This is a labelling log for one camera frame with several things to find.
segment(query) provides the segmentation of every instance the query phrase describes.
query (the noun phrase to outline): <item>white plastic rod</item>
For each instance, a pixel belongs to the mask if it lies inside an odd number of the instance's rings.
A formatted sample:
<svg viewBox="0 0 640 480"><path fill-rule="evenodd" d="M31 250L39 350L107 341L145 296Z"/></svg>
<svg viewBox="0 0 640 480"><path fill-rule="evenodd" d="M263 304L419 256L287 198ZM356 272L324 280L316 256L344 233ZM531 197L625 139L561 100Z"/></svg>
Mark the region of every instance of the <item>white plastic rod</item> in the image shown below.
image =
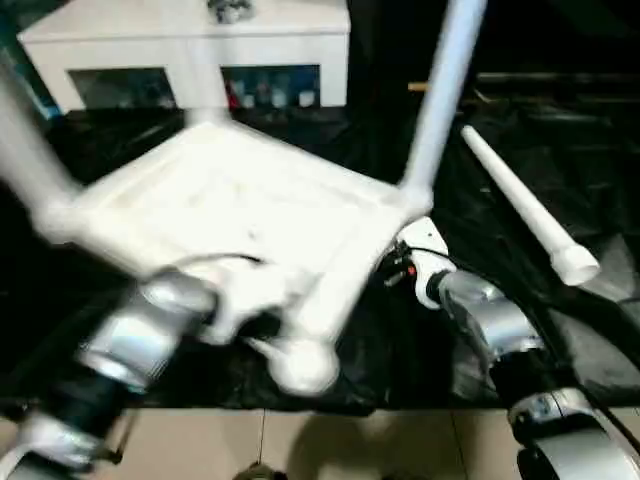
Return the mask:
<svg viewBox="0 0 640 480"><path fill-rule="evenodd" d="M30 121L10 80L0 66L0 181L27 207L40 233L63 241L72 223L68 207L81 188Z"/></svg>
<svg viewBox="0 0 640 480"><path fill-rule="evenodd" d="M401 185L433 189L487 0L450 0Z"/></svg>
<svg viewBox="0 0 640 480"><path fill-rule="evenodd" d="M571 238L480 134L467 125L462 129L462 137L549 253L551 266L560 279L565 284L574 286L596 276L600 271L598 261L589 250Z"/></svg>

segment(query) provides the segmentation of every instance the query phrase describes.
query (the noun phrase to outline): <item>white plastic tube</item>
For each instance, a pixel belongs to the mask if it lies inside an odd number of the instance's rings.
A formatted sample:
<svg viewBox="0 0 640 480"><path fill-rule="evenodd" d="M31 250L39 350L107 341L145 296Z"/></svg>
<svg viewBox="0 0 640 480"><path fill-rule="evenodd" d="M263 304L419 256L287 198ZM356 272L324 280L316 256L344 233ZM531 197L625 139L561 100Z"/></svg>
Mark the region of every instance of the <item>white plastic tube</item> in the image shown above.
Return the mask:
<svg viewBox="0 0 640 480"><path fill-rule="evenodd" d="M482 166L520 214L551 257L551 266L567 285L580 285L598 274L598 261L562 228L504 160L470 126L462 129L465 139Z"/></svg>
<svg viewBox="0 0 640 480"><path fill-rule="evenodd" d="M487 0L450 0L401 185L431 192Z"/></svg>

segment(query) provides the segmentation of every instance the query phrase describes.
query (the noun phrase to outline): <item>black cable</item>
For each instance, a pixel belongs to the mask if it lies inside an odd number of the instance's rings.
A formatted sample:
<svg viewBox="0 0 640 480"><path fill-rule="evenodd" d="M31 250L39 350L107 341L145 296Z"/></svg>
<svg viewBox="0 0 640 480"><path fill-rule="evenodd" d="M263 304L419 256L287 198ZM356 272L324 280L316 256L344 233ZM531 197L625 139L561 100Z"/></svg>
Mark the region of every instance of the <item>black cable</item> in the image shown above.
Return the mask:
<svg viewBox="0 0 640 480"><path fill-rule="evenodd" d="M239 260L247 260L249 262L258 263L258 264L264 263L264 260L258 257L255 257L253 255L248 255L246 253L219 252L219 253L202 253L202 254L196 254L196 255L188 255L168 266L179 269L179 268L189 267L196 263L215 262L217 260L227 260L232 258L236 258Z"/></svg>
<svg viewBox="0 0 640 480"><path fill-rule="evenodd" d="M472 266L470 263L465 262L464 260L461 260L459 257L456 257L454 255L450 255L448 253L439 252L438 250L433 250L431 248L412 247L411 245L408 245L408 247L409 247L410 251L432 253L434 255L437 255L440 258L443 258L445 260L449 260L452 263L454 263L457 267L460 267L463 270L467 270L469 273L473 273L474 275L477 275L478 277L482 278L483 280L486 280L489 283L494 284L496 287L498 287L500 290L502 290L502 287L500 285L500 283L501 283L500 281L498 281L498 280L496 280L494 278L491 278L486 273L481 272L476 267Z"/></svg>

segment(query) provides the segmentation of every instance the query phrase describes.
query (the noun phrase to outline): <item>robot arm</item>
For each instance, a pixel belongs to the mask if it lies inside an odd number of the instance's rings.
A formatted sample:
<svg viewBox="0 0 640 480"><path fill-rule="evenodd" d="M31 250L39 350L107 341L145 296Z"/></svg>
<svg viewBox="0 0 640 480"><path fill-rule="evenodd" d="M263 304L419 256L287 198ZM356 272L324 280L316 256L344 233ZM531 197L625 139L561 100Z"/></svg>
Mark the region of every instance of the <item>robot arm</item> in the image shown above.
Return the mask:
<svg viewBox="0 0 640 480"><path fill-rule="evenodd" d="M108 458L105 440L146 394L184 337L198 335L216 294L176 269L138 284L75 354L0 460L0 478L63 479Z"/></svg>
<svg viewBox="0 0 640 480"><path fill-rule="evenodd" d="M431 221L419 222L399 236L405 254L406 244L424 247L410 253L416 296L427 308L442 308L481 359L523 447L522 478L640 479L638 466L609 437L572 372L556 365L518 305L490 282L457 270Z"/></svg>

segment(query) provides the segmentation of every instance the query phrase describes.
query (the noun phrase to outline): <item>white shelf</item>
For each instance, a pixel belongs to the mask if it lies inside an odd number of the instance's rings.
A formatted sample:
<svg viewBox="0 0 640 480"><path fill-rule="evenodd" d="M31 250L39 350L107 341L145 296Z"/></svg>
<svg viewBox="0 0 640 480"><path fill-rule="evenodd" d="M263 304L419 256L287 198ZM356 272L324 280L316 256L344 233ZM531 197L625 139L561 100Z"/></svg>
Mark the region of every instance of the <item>white shelf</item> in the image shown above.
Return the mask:
<svg viewBox="0 0 640 480"><path fill-rule="evenodd" d="M20 34L24 43L150 37L348 33L344 0L254 0L253 18L219 25L205 0L73 0Z"/></svg>

